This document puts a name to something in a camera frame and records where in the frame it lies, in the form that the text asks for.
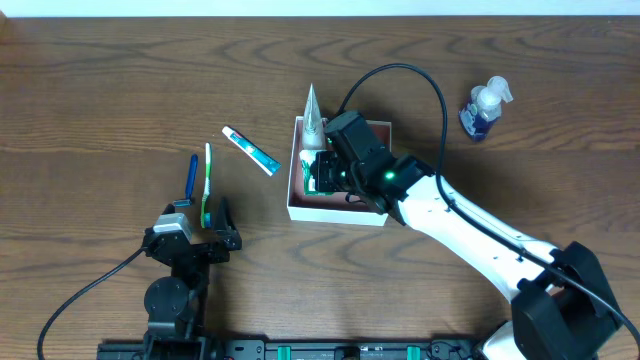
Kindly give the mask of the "green white sachet pack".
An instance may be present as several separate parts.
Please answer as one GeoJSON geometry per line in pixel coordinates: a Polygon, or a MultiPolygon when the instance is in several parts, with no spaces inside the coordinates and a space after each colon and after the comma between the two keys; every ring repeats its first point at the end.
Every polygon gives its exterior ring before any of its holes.
{"type": "Polygon", "coordinates": [[[303,149],[299,153],[303,176],[303,191],[307,196],[318,196],[320,192],[316,189],[316,181],[311,171],[311,165],[316,160],[319,150],[303,149]]]}

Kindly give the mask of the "white Pantene tube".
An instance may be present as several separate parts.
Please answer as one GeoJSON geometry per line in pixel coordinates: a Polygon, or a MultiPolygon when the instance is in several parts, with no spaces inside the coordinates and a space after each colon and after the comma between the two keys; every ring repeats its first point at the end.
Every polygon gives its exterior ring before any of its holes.
{"type": "Polygon", "coordinates": [[[303,113],[301,142],[304,150],[324,150],[326,148],[324,122],[313,85],[310,85],[303,113]]]}

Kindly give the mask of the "small green toothpaste tube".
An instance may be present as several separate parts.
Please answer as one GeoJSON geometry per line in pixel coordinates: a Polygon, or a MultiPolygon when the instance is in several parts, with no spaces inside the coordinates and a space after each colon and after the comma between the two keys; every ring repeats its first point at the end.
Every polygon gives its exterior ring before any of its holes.
{"type": "Polygon", "coordinates": [[[273,176],[281,168],[281,164],[278,161],[266,154],[237,130],[225,126],[222,129],[222,133],[268,176],[273,176]]]}

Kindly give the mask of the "blue foam soap pump bottle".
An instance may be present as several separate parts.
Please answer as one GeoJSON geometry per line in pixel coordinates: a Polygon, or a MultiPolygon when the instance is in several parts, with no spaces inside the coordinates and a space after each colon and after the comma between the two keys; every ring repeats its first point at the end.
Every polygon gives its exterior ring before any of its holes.
{"type": "Polygon", "coordinates": [[[493,76],[486,85],[471,90],[470,98],[459,111],[459,121],[473,142],[486,139],[489,131],[502,116],[502,103],[510,103],[513,95],[507,80],[493,76]]]}

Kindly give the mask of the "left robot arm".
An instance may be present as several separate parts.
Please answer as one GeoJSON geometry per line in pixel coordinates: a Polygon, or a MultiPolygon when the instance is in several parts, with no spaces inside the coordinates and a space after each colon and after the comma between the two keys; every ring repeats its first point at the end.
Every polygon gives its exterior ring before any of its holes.
{"type": "Polygon", "coordinates": [[[145,255],[171,269],[171,274],[154,281],[144,296],[148,313],[145,359],[225,357],[223,343],[206,333],[204,322],[210,266],[229,261],[230,253],[242,248],[226,198],[220,200],[212,230],[212,241],[194,243],[186,215],[171,204],[145,230],[145,255]]]}

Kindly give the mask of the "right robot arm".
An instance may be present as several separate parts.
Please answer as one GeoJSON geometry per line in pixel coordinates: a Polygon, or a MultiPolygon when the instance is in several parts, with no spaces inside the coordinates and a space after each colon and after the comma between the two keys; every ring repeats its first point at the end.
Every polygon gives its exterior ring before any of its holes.
{"type": "Polygon", "coordinates": [[[479,346],[484,359],[593,359],[621,327],[637,331],[591,250],[517,231],[413,156],[396,158],[384,147],[362,157],[320,151],[309,170],[317,190],[355,195],[432,237],[499,290],[511,318],[479,346]]]}

